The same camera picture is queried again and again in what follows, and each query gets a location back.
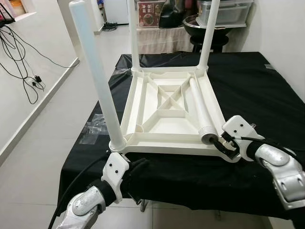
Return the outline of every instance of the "robotic hand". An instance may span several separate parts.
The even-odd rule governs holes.
[[[102,179],[92,182],[91,188],[72,198],[57,229],[90,229],[107,206],[122,200],[121,190],[127,190],[132,177],[147,164],[144,158],[131,163],[125,156],[111,153]]]
[[[231,158],[256,161],[267,168],[286,210],[305,207],[305,172],[294,152],[268,142],[238,115],[230,118],[223,130],[223,142],[214,141],[219,151]],[[145,159],[131,163],[125,156],[111,153],[103,168],[102,179],[93,182],[91,188],[69,202],[64,220],[57,229],[91,228],[107,206],[122,200],[121,190],[127,191],[131,178],[147,164]]]

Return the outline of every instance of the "black tablecloth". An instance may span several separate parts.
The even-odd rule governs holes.
[[[198,62],[198,53],[140,56],[143,67],[195,66]],[[209,79],[224,118],[241,115],[249,123],[256,123],[260,135],[293,149],[305,162],[305,104],[277,71],[265,65],[269,62],[258,52],[240,52],[211,54],[208,64]],[[122,55],[109,81],[119,119],[132,80],[131,66],[131,56]],[[101,114],[98,103],[88,120],[94,114]],[[79,144],[82,137],[81,133],[62,167],[59,198],[76,175],[108,149],[107,135],[99,135],[94,145]],[[241,159],[232,164],[218,157],[141,153],[128,153],[127,157],[131,161],[145,157],[151,162],[130,185],[134,197],[191,209],[290,218],[273,188],[272,176],[254,162]],[[104,164],[98,163],[83,176],[67,196],[62,211],[74,195],[101,177]]]

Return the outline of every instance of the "black stool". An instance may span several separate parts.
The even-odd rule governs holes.
[[[203,39],[198,39],[197,37],[191,37],[190,42],[194,45],[193,52],[200,52],[203,45]],[[222,52],[223,46],[229,42],[229,38],[227,36],[217,36],[213,37],[211,49],[213,52]]]

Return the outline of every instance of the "clear plastic container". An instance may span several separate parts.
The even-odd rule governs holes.
[[[224,0],[220,1],[216,26],[245,27],[246,19],[253,0]],[[199,4],[200,25],[206,26],[210,14],[211,1],[201,1]]]

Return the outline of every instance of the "box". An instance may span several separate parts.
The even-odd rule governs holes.
[[[245,27],[246,19],[253,0],[220,1],[216,27]],[[211,9],[211,1],[201,1],[199,6],[200,26],[206,26]]]
[[[164,0],[162,1],[139,1],[138,17],[139,27],[159,27],[160,15]]]

